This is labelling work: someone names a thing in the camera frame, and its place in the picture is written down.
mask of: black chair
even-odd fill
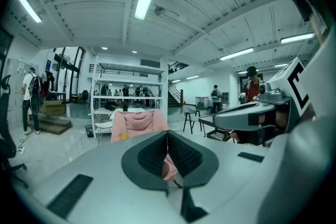
[[[8,84],[10,75],[4,77],[1,82],[1,86],[4,90],[8,89],[8,93],[3,93],[0,98],[0,133],[3,139],[0,139],[0,162],[3,164],[3,172],[8,177],[12,177],[17,181],[21,182],[25,188],[28,188],[26,182],[22,179],[18,178],[14,171],[23,168],[27,170],[27,166],[25,164],[19,164],[14,167],[11,167],[8,159],[14,158],[16,156],[16,145],[8,131],[8,122],[7,122],[7,110],[8,110],[8,101],[10,92],[10,86]]]
[[[82,92],[82,100],[84,101],[84,103],[86,103],[86,100],[89,99],[89,93],[87,90],[83,90]]]

